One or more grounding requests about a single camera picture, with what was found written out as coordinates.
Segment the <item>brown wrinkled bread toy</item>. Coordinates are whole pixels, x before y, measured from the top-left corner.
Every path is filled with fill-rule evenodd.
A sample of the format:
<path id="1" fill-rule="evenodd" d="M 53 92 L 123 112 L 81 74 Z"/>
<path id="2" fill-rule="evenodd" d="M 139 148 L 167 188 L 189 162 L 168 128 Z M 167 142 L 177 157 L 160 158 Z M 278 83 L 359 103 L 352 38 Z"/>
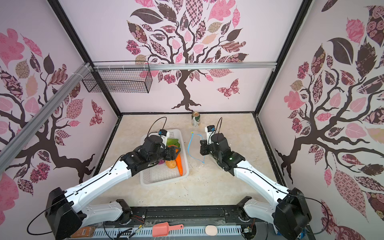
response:
<path id="1" fill-rule="evenodd" d="M 165 163 L 166 163 L 166 165 L 167 165 L 167 167 L 169 169 L 174 169 L 174 168 L 177 167 L 177 162 L 175 160 L 173 160 L 173 161 L 165 161 Z"/>

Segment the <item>white plastic perforated basket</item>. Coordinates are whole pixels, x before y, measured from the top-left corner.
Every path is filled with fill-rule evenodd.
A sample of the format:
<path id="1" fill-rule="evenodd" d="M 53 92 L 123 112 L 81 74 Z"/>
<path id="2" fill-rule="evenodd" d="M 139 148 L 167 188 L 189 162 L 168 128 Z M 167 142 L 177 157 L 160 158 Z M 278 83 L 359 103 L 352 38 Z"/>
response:
<path id="1" fill-rule="evenodd" d="M 178 167 L 174 169 L 170 169 L 166 164 L 156 165 L 153 168 L 146 169 L 140 172 L 140 182 L 142 186 L 156 186 L 161 184 L 168 184 L 171 182 L 179 181 L 185 179 L 189 173 L 189 165 L 187 159 L 187 151 L 184 146 L 184 140 L 182 133 L 179 129 L 171 129 L 168 130 L 170 133 L 171 139 L 177 139 L 180 143 L 181 153 L 179 156 L 181 157 L 181 164 L 183 169 L 183 174 L 180 175 Z"/>

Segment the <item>clear zip top bag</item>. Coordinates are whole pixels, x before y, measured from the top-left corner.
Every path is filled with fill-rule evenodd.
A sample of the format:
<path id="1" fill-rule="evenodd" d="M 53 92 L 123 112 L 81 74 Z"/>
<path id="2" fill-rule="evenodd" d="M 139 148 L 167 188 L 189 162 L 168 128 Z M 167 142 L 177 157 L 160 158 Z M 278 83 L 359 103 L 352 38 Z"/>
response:
<path id="1" fill-rule="evenodd" d="M 201 143 L 200 141 L 206 141 L 206 133 L 198 131 L 191 131 L 191 137 L 187 146 L 187 157 L 189 158 L 189 164 L 193 169 L 213 168 L 214 159 L 210 155 L 201 155 Z"/>

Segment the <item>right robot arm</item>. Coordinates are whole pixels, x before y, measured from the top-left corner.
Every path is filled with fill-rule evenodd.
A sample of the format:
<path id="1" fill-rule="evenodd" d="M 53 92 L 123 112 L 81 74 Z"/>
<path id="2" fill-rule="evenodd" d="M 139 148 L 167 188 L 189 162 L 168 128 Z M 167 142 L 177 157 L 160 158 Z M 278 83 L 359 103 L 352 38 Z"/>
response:
<path id="1" fill-rule="evenodd" d="M 300 190 L 290 190 L 262 174 L 245 157 L 231 150 L 222 133 L 207 134 L 207 139 L 201 140 L 200 145 L 201 155 L 210 155 L 221 169 L 247 183 L 267 200 L 266 203 L 247 200 L 242 209 L 248 217 L 272 224 L 287 240 L 298 238 L 312 219 Z"/>

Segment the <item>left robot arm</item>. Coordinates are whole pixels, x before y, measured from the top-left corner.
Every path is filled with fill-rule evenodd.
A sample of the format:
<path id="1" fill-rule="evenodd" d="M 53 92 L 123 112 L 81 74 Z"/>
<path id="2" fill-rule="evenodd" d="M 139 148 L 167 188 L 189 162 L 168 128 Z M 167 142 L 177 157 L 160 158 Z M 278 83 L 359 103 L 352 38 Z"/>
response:
<path id="1" fill-rule="evenodd" d="M 90 203 L 118 183 L 156 166 L 160 160 L 174 161 L 181 149 L 168 147 L 167 140 L 165 136 L 148 136 L 141 146 L 119 157 L 100 174 L 67 190 L 52 190 L 45 217 L 55 239 L 64 240 L 82 227 L 102 222 L 128 223 L 132 210 L 124 200 L 94 206 Z"/>

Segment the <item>green lettuce toy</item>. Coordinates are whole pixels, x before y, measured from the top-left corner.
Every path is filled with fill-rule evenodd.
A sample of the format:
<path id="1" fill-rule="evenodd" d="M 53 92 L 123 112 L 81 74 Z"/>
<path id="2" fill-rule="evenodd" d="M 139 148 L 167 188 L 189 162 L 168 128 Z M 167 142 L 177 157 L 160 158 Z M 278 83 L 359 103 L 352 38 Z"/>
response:
<path id="1" fill-rule="evenodd" d="M 177 148 L 180 148 L 181 145 L 180 145 L 178 139 L 168 138 L 168 139 L 167 139 L 167 146 L 168 146 L 168 147 L 176 146 Z"/>

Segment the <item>orange carrot toy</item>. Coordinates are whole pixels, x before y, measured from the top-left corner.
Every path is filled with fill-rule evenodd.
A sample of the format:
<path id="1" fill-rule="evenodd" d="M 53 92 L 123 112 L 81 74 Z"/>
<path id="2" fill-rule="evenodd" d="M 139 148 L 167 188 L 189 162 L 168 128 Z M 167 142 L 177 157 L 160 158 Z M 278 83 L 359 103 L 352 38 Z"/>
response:
<path id="1" fill-rule="evenodd" d="M 177 164 L 177 168 L 178 168 L 179 174 L 180 174 L 180 176 L 182 176 L 184 171 L 183 171 L 181 155 L 178 155 L 175 161 L 176 161 L 176 164 Z"/>

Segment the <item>green beverage can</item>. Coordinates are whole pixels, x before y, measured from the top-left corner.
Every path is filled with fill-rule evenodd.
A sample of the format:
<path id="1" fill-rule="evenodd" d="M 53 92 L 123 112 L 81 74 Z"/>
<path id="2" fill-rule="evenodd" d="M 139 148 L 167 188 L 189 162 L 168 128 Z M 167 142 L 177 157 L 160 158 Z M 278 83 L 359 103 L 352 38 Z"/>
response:
<path id="1" fill-rule="evenodd" d="M 192 126 L 197 127 L 200 125 L 201 115 L 198 112 L 192 113 Z"/>

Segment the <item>pink plastic scoop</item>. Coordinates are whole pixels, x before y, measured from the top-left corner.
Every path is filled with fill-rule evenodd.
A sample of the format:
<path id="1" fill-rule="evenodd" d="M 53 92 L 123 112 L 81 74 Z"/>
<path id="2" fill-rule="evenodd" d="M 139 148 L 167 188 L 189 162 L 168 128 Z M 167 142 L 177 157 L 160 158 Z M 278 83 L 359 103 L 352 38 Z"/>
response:
<path id="1" fill-rule="evenodd" d="M 183 224 L 170 226 L 168 222 L 156 224 L 152 228 L 152 237 L 166 237 L 170 231 L 184 229 Z"/>

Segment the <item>beige oval sponge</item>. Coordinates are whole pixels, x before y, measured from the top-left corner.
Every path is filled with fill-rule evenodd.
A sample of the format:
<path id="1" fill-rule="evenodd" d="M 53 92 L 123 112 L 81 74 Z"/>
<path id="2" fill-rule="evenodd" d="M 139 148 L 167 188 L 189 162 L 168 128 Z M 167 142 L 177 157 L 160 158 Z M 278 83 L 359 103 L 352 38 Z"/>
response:
<path id="1" fill-rule="evenodd" d="M 205 233 L 208 236 L 216 236 L 218 234 L 218 228 L 213 225 L 208 225 L 205 227 Z"/>

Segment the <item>brown sauce bottle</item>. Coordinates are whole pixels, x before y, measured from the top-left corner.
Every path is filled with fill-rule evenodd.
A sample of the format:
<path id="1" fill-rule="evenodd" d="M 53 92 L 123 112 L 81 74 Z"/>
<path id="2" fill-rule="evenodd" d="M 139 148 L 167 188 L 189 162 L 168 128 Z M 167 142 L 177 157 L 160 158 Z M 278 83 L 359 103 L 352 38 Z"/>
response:
<path id="1" fill-rule="evenodd" d="M 92 238 L 95 230 L 96 228 L 94 226 L 83 227 L 72 234 L 71 238 Z"/>

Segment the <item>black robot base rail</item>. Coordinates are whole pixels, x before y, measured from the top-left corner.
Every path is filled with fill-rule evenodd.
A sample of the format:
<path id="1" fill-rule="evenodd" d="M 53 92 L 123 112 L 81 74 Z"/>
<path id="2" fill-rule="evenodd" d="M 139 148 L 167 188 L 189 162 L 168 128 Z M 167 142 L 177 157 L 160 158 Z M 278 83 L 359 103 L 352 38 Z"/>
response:
<path id="1" fill-rule="evenodd" d="M 46 219 L 57 240 L 70 237 L 78 229 L 102 222 L 134 225 L 140 222 L 156 224 L 166 221 L 203 222 L 223 220 L 225 223 L 247 225 L 250 221 L 273 224 L 284 238 L 293 240 L 299 236 L 311 221 L 305 200 L 280 201 L 275 209 L 244 198 L 237 205 L 227 206 L 172 206 L 172 207 L 129 207 L 124 200 L 89 206 L 77 213 L 68 204 L 59 204 L 46 213 Z"/>

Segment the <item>aluminium rail back wall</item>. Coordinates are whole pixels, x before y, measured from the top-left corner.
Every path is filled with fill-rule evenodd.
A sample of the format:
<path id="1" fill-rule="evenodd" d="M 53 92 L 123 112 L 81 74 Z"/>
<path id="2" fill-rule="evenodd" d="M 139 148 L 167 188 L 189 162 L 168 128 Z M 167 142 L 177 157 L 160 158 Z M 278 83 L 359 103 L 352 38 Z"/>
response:
<path id="1" fill-rule="evenodd" d="M 93 69 L 100 70 L 148 70 L 148 71 L 170 71 L 170 70 L 212 70 L 212 69 L 274 69 L 276 62 L 240 62 L 240 63 L 199 63 L 199 64 L 135 64 L 135 62 L 121 62 L 120 65 L 112 62 L 94 63 Z"/>

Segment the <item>aluminium rail wall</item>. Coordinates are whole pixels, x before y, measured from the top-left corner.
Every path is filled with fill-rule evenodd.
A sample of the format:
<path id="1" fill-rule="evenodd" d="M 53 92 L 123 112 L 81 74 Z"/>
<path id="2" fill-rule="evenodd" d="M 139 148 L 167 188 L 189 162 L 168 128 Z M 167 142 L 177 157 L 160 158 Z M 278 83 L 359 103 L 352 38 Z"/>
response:
<path id="1" fill-rule="evenodd" d="M 62 103 L 73 88 L 92 70 L 89 63 L 83 63 L 63 84 L 56 94 L 34 115 L 34 117 L 23 127 L 9 144 L 1 151 L 1 173 L 3 173 L 10 163 L 16 158 L 19 152 L 38 132 L 45 121 L 53 114 L 55 109 Z"/>
<path id="2" fill-rule="evenodd" d="M 148 70 L 148 71 L 170 71 L 170 70 L 212 70 L 212 69 L 274 69 L 276 62 L 240 62 L 240 63 L 199 63 L 199 64 L 135 64 L 135 62 L 121 62 L 120 65 L 112 62 L 94 63 L 93 69 L 100 70 Z"/>

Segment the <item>aluminium rail left wall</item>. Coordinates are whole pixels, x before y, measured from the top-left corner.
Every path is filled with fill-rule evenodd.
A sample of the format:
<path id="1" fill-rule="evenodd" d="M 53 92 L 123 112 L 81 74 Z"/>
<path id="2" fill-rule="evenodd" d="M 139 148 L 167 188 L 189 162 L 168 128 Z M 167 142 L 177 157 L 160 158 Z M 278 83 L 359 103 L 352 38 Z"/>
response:
<path id="1" fill-rule="evenodd" d="M 1 173 L 3 173 L 10 163 L 16 158 L 19 152 L 38 132 L 45 121 L 53 114 L 55 109 L 62 103 L 73 88 L 92 70 L 89 63 L 83 63 L 63 84 L 56 94 L 34 115 L 34 117 L 23 127 L 9 144 L 1 151 Z"/>

